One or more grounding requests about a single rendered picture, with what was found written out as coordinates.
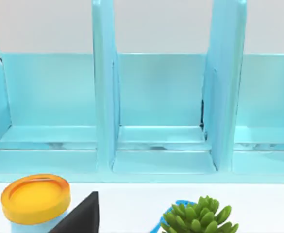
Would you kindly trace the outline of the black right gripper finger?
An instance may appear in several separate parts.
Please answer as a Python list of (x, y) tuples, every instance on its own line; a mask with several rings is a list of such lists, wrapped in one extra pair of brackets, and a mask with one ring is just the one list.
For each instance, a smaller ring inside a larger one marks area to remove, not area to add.
[(48, 233), (99, 233), (99, 193), (93, 191)]

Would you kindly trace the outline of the blue bottle with yellow cap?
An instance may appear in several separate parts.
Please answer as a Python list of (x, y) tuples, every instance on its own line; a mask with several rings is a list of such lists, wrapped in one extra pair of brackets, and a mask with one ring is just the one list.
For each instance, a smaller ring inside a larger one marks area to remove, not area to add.
[(55, 174), (29, 175), (5, 187), (0, 201), (11, 233), (48, 233), (67, 216), (70, 186)]

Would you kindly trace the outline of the light blue rack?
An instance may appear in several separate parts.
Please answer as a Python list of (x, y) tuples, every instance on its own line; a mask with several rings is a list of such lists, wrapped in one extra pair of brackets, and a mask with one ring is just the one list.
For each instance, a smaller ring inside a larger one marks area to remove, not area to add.
[(213, 0), (206, 54), (0, 51), (0, 182), (284, 183), (284, 55), (244, 54), (247, 0)]

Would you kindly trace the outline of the green succulent in blue pot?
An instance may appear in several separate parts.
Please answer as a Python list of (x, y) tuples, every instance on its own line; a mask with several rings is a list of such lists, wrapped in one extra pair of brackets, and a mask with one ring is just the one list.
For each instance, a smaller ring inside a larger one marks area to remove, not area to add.
[(209, 196), (198, 202), (178, 200), (165, 211), (150, 233), (236, 233), (239, 224), (227, 219), (230, 205), (219, 210), (219, 201)]

